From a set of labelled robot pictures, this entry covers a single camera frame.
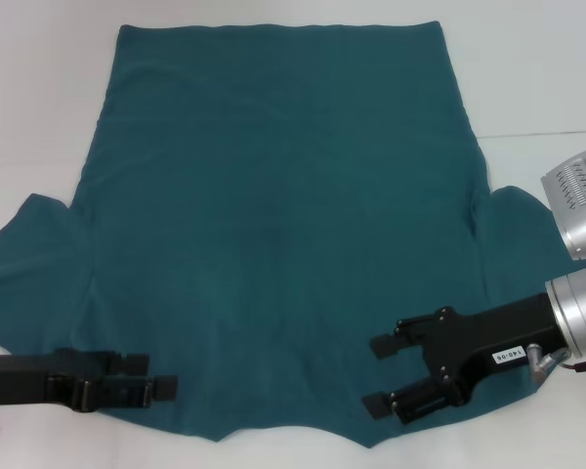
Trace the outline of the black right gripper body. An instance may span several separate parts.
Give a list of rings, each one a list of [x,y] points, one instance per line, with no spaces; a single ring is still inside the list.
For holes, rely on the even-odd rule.
[[[538,345],[544,355],[566,346],[544,293],[473,315],[445,306],[429,316],[423,359],[431,405],[464,405],[490,375],[528,363],[516,348]]]

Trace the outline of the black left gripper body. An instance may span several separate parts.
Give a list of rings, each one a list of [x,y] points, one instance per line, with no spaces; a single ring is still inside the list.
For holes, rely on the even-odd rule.
[[[117,354],[109,351],[0,355],[0,405],[56,404],[91,412],[96,385],[116,365]]]

